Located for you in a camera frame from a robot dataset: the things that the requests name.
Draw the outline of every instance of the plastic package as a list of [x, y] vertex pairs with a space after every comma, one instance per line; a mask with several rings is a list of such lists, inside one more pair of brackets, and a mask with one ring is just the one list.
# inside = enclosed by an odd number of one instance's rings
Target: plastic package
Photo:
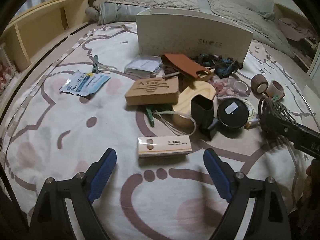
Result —
[[234, 78], [222, 78], [213, 83], [217, 90], [217, 98], [220, 100], [226, 98], [247, 98], [250, 93], [250, 87]]
[[161, 58], [156, 56], [137, 56], [124, 68], [124, 72], [139, 77], [155, 77], [161, 69]]
[[97, 92], [109, 79], [110, 77], [104, 73], [81, 73], [77, 70], [71, 78], [68, 78], [60, 91], [85, 97]]

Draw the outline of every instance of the black round container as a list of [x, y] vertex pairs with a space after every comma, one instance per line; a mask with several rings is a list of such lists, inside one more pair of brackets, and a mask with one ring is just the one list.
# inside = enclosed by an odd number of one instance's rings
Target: black round container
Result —
[[240, 99], [228, 98], [219, 105], [217, 118], [223, 126], [229, 129], [240, 129], [248, 121], [249, 110]]

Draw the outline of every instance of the leather keychain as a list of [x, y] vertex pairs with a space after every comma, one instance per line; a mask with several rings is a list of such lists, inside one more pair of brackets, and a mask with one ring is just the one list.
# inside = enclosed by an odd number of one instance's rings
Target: leather keychain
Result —
[[164, 54], [161, 56], [161, 60], [165, 66], [172, 67], [194, 80], [200, 79], [200, 75], [211, 74], [208, 69], [192, 61], [184, 54]]

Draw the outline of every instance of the pink cloth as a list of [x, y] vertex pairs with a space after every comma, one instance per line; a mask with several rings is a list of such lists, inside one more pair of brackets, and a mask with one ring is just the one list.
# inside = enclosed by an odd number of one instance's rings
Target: pink cloth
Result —
[[7, 61], [7, 57], [2, 47], [0, 47], [0, 95], [3, 93], [10, 80], [14, 75], [14, 71]]
[[278, 25], [284, 36], [290, 40], [300, 41], [315, 36], [310, 29], [299, 27], [294, 20], [289, 18], [280, 18]]

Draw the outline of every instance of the tape roll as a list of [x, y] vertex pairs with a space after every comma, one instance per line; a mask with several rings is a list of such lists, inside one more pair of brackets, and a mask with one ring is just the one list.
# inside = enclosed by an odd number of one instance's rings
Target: tape roll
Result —
[[266, 93], [269, 98], [278, 96], [281, 99], [284, 97], [284, 88], [279, 82], [272, 80], [268, 86], [268, 89], [266, 90]]
[[262, 74], [255, 75], [251, 79], [251, 89], [255, 94], [262, 94], [265, 92], [269, 86], [268, 81]]

